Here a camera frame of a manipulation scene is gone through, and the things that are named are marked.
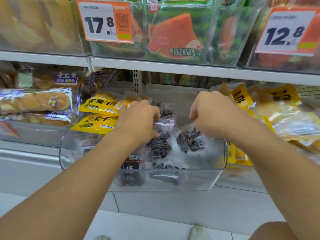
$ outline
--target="qr code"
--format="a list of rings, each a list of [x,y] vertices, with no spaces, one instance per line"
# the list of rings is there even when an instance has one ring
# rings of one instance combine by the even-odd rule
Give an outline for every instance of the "qr code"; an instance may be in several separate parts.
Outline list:
[[[117,13],[117,26],[120,32],[129,32],[129,16]]]

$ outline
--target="hand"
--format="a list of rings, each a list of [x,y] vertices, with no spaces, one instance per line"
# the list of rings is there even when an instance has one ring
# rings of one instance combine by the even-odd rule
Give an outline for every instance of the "hand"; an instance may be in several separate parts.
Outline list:
[[[230,139],[231,132],[251,117],[218,91],[202,91],[190,108],[190,120],[201,133]]]
[[[121,106],[120,116],[113,131],[132,136],[137,147],[147,144],[152,138],[159,137],[153,129],[153,119],[160,119],[160,111],[151,106],[148,100],[133,101],[129,108]]]

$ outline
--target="forearm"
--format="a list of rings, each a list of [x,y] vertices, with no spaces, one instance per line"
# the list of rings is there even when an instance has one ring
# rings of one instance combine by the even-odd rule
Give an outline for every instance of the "forearm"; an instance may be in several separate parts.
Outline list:
[[[265,125],[243,122],[230,139],[254,163],[268,193],[298,239],[320,234],[320,169]]]
[[[0,239],[83,239],[118,169],[137,146],[121,132],[107,134],[86,156],[0,218]]]

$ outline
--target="orange price tag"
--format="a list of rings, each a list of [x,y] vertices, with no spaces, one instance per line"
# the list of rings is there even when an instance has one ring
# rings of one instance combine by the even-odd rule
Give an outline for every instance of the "orange price tag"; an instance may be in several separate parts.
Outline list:
[[[20,137],[20,135],[12,128],[12,126],[5,121],[0,121],[0,134],[15,138]]]
[[[133,44],[130,3],[77,0],[85,39]]]
[[[320,7],[275,7],[256,53],[313,56],[320,43]]]

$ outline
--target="white floor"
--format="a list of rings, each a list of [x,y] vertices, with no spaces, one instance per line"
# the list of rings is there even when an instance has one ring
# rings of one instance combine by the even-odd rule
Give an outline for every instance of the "white floor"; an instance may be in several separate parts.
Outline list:
[[[0,193],[0,216],[25,197]],[[106,235],[112,240],[187,240],[192,225],[99,210],[84,240]],[[211,240],[248,240],[250,236],[205,228]]]

